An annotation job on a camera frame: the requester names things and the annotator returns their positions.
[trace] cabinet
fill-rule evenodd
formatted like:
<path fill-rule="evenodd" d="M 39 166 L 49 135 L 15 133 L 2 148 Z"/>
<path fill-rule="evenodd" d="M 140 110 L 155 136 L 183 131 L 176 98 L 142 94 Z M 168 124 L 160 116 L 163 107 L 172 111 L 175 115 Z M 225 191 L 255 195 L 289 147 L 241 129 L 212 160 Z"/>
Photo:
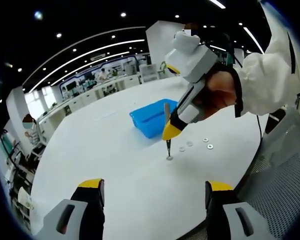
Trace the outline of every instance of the cabinet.
<path fill-rule="evenodd" d="M 74 113 L 75 111 L 78 111 L 79 109 L 81 109 L 83 107 L 84 107 L 84 103 L 82 101 L 81 96 L 78 96 L 69 102 L 69 108 L 72 113 Z"/>
<path fill-rule="evenodd" d="M 89 91 L 89 92 L 83 93 L 81 95 L 81 99 L 82 99 L 84 106 L 88 106 L 89 104 L 98 100 L 95 91 Z"/>
<path fill-rule="evenodd" d="M 137 75 L 125 77 L 125 80 L 124 80 L 125 89 L 132 88 L 134 86 L 138 86 L 139 84 L 140 84 L 139 78 Z"/>

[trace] monitor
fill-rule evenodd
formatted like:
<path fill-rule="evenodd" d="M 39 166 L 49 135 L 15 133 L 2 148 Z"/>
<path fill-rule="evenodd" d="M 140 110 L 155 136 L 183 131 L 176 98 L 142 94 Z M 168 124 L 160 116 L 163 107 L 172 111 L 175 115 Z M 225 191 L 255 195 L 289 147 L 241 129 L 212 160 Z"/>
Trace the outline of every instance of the monitor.
<path fill-rule="evenodd" d="M 66 89 L 67 89 L 68 91 L 71 91 L 72 89 L 74 89 L 74 88 L 76 88 L 76 87 L 77 87 L 77 83 L 76 83 L 76 81 L 73 81 L 73 82 L 69 83 L 69 84 L 66 86 Z"/>

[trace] black ceiling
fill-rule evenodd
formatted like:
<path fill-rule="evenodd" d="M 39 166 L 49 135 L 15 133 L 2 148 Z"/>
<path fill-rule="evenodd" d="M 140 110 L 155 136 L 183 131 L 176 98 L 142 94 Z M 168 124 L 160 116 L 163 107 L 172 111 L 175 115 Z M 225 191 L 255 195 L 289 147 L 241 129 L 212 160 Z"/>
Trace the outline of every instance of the black ceiling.
<path fill-rule="evenodd" d="M 90 60 L 98 54 L 110 52 L 117 54 L 125 51 L 132 53 L 148 52 L 146 29 L 158 20 L 186 24 L 198 23 L 207 25 L 203 29 L 203 41 L 213 41 L 218 47 L 224 42 L 220 41 L 220 33 L 228 33 L 235 46 L 252 52 L 259 49 L 244 31 L 248 27 L 265 50 L 270 41 L 270 30 L 264 13 L 256 0 L 219 0 L 226 6 L 220 9 L 209 0 L 161 0 L 161 1 L 1 1 L 0 2 L 0 99 L 5 99 L 11 89 L 21 86 L 25 80 L 46 60 L 68 46 L 106 31 L 121 28 L 145 28 L 121 30 L 103 34 L 83 41 L 53 58 L 24 84 L 26 92 L 52 70 L 67 61 L 94 49 L 129 40 L 145 39 L 144 42 L 124 44 L 94 52 L 79 58 L 71 64 L 52 74 L 38 87 L 53 83 L 68 72 L 84 65 L 84 60 Z M 36 20 L 35 11 L 43 14 L 42 20 Z M 10 68 L 4 63 L 13 65 Z M 6 110 L 0 109 L 0 115 Z"/>

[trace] curved light strip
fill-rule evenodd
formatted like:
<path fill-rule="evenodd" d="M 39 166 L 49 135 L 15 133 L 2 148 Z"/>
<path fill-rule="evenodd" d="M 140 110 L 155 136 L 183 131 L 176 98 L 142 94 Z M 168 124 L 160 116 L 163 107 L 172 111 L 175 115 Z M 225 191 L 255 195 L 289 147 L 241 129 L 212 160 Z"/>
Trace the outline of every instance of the curved light strip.
<path fill-rule="evenodd" d="M 261 51 L 261 53 L 265 54 L 265 52 L 261 48 L 260 44 L 258 43 L 257 39 L 255 38 L 255 36 L 252 35 L 252 33 L 249 31 L 249 29 L 247 27 L 244 27 L 243 29 L 246 31 L 247 34 L 249 34 L 250 38 L 252 38 L 252 40 L 257 45 L 257 47 L 259 48 L 259 50 Z"/>
<path fill-rule="evenodd" d="M 227 51 L 227 50 L 225 50 L 225 49 L 223 49 L 223 48 L 221 48 L 221 47 L 218 47 L 218 46 L 212 46 L 212 45 L 210 45 L 210 47 L 212 47 L 212 48 L 215 48 L 215 49 L 219 49 L 219 50 L 222 50 L 222 51 Z"/>
<path fill-rule="evenodd" d="M 52 83 L 50 86 L 52 87 L 53 85 L 55 85 L 56 83 L 58 83 L 58 82 L 61 81 L 62 79 L 66 78 L 67 76 L 69 76 L 69 75 L 75 73 L 76 71 L 78 71 L 78 70 L 80 70 L 80 69 L 83 69 L 83 68 L 85 68 L 85 67 L 87 67 L 87 66 L 89 66 L 89 65 L 91 65 L 91 64 L 95 64 L 95 63 L 100 62 L 100 61 L 102 61 L 102 60 L 109 59 L 109 58 L 113 58 L 113 57 L 116 57 L 116 56 L 119 56 L 119 55 L 123 55 L 123 54 L 128 54 L 128 53 L 129 53 L 129 51 L 125 51 L 125 52 L 121 52 L 121 53 L 114 54 L 114 55 L 111 55 L 111 56 L 106 56 L 106 57 L 104 57 L 104 58 L 100 58 L 100 59 L 98 59 L 98 60 L 95 60 L 95 61 L 93 61 L 93 62 L 90 62 L 90 63 L 88 63 L 88 64 L 86 64 L 86 65 L 83 65 L 83 66 L 77 68 L 76 70 L 73 70 L 72 72 L 69 72 L 68 74 L 64 75 L 63 77 L 59 78 L 57 81 L 55 81 L 54 83 Z"/>
<path fill-rule="evenodd" d="M 77 44 L 82 43 L 82 42 L 84 42 L 84 41 L 86 41 L 86 40 L 92 39 L 92 38 L 94 38 L 94 37 L 97 37 L 97 36 L 100 36 L 100 35 L 103 35 L 103 34 L 108 34 L 108 33 L 116 32 L 116 31 L 123 31 L 123 30 L 130 30 L 130 29 L 144 29 L 144 28 L 145 28 L 145 26 L 124 27 L 124 28 L 119 28 L 119 29 L 115 29 L 115 30 L 104 31 L 104 32 L 101 32 L 101 33 L 98 33 L 98 34 L 89 36 L 89 37 L 87 37 L 87 38 L 85 38 L 85 39 L 82 39 L 82 40 L 80 40 L 80 41 L 77 41 L 77 42 L 75 42 L 74 44 L 72 44 L 72 45 L 70 45 L 70 46 L 68 46 L 68 47 L 66 47 L 66 48 L 64 48 L 64 49 L 62 49 L 61 51 L 57 52 L 55 55 L 53 55 L 52 57 L 50 57 L 47 61 L 45 61 L 44 63 L 42 63 L 36 70 L 33 71 L 33 73 L 30 74 L 30 76 L 28 76 L 28 78 L 23 82 L 23 84 L 25 84 L 26 81 L 28 81 L 29 78 L 31 78 L 31 76 L 32 76 L 33 74 L 35 74 L 36 71 L 38 71 L 43 65 L 45 65 L 47 62 L 49 62 L 49 61 L 50 61 L 51 59 L 53 59 L 54 57 L 58 56 L 60 53 L 62 53 L 62 52 L 64 52 L 65 50 L 67 50 L 67 49 L 73 47 L 74 45 L 77 45 Z"/>
<path fill-rule="evenodd" d="M 103 47 L 99 47 L 95 50 L 92 51 L 88 51 L 80 56 L 75 57 L 74 59 L 71 59 L 70 61 L 67 61 L 66 63 L 62 64 L 61 66 L 57 67 L 55 70 L 53 70 L 52 72 L 50 72 L 47 76 L 45 76 L 44 78 L 42 78 L 36 85 L 34 85 L 33 88 L 31 88 L 31 90 L 29 91 L 29 93 L 31 93 L 33 90 L 36 89 L 36 87 L 38 87 L 44 80 L 46 80 L 48 77 L 50 77 L 52 74 L 54 74 L 56 71 L 58 71 L 59 69 L 63 68 L 64 66 L 68 65 L 69 63 L 72 63 L 73 61 L 82 58 L 86 55 L 89 55 L 93 52 L 102 50 L 102 49 L 106 49 L 106 48 L 110 48 L 110 47 L 114 47 L 114 46 L 118 46 L 118 45 L 122 45 L 122 44 L 131 44 L 131 43 L 137 43 L 137 42 L 144 42 L 144 39 L 139 39 L 139 40 L 131 40 L 131 41 L 122 41 L 122 42 L 118 42 L 118 43 L 114 43 L 114 44 L 110 44 L 107 46 L 103 46 Z"/>

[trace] window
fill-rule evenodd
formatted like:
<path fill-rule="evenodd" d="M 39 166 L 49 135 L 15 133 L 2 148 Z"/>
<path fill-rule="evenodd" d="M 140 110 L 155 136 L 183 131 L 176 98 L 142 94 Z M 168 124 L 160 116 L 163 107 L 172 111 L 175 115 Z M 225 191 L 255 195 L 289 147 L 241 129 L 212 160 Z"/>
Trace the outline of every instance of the window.
<path fill-rule="evenodd" d="M 38 92 L 33 91 L 31 93 L 26 93 L 24 98 L 28 106 L 29 113 L 34 119 L 38 119 L 45 112 L 44 107 L 39 99 Z"/>
<path fill-rule="evenodd" d="M 48 106 L 48 108 L 51 108 L 52 104 L 57 102 L 55 95 L 52 92 L 51 86 L 43 87 L 42 93 L 43 93 L 46 105 Z"/>

